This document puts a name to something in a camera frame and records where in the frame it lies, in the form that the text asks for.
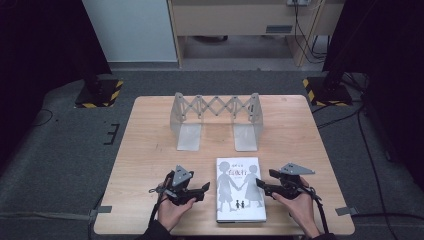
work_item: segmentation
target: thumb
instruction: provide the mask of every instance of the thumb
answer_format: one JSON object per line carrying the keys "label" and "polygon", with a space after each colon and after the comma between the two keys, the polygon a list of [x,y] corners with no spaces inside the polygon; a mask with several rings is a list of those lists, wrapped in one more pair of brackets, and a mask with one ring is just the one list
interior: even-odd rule
{"label": "thumb", "polygon": [[188,202],[184,204],[185,211],[190,210],[193,207],[194,202],[196,202],[196,198],[188,200]]}
{"label": "thumb", "polygon": [[272,193],[272,197],[275,198],[275,200],[279,201],[280,203],[282,203],[284,205],[287,205],[287,203],[289,201],[287,198],[281,196],[280,194],[278,194],[276,192]]}

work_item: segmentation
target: white wall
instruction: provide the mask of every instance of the white wall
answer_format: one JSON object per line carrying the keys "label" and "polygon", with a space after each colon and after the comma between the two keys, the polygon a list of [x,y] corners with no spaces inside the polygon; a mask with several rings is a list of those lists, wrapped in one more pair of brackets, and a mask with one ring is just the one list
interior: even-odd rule
{"label": "white wall", "polygon": [[108,62],[177,62],[166,0],[83,0]]}

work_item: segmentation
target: black and yellow hazard tape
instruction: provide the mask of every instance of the black and yellow hazard tape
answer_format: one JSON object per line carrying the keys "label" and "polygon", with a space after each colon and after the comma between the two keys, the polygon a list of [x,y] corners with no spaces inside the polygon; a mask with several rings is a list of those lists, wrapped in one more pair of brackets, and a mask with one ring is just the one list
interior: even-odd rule
{"label": "black and yellow hazard tape", "polygon": [[111,107],[115,103],[116,98],[118,97],[119,92],[121,91],[121,87],[122,87],[123,83],[124,83],[124,81],[121,81],[121,80],[117,81],[115,89],[114,89],[109,101],[103,102],[103,103],[86,102],[86,103],[81,103],[81,104],[75,104],[75,107],[76,108]]}
{"label": "black and yellow hazard tape", "polygon": [[334,101],[322,101],[317,100],[314,91],[311,88],[308,79],[303,79],[303,86],[305,87],[306,93],[308,94],[309,101],[313,106],[349,106],[350,104],[346,101],[334,100]]}

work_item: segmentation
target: white book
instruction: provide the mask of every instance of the white book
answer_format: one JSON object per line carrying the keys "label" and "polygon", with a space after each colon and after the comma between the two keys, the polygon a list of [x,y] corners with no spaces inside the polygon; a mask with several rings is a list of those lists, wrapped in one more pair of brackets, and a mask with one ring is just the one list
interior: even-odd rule
{"label": "white book", "polygon": [[217,158],[216,206],[218,223],[265,222],[264,191],[257,157]]}

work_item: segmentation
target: metal stand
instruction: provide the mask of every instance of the metal stand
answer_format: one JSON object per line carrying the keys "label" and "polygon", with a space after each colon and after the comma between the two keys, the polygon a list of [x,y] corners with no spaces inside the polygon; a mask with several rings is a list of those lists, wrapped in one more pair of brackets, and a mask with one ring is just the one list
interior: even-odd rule
{"label": "metal stand", "polygon": [[[176,93],[171,110],[170,125],[177,138],[177,150],[199,150],[206,111],[210,111],[215,116],[219,116],[222,112],[231,114],[236,151],[258,150],[259,136],[263,129],[263,115],[257,93],[252,94],[246,102],[242,102],[238,96],[229,96],[229,100],[226,102],[219,96],[214,96],[212,100],[206,102],[201,95],[195,96],[189,102],[181,93]],[[247,113],[247,121],[236,122],[237,115],[241,113]],[[190,114],[196,115],[198,121],[185,123]]]}

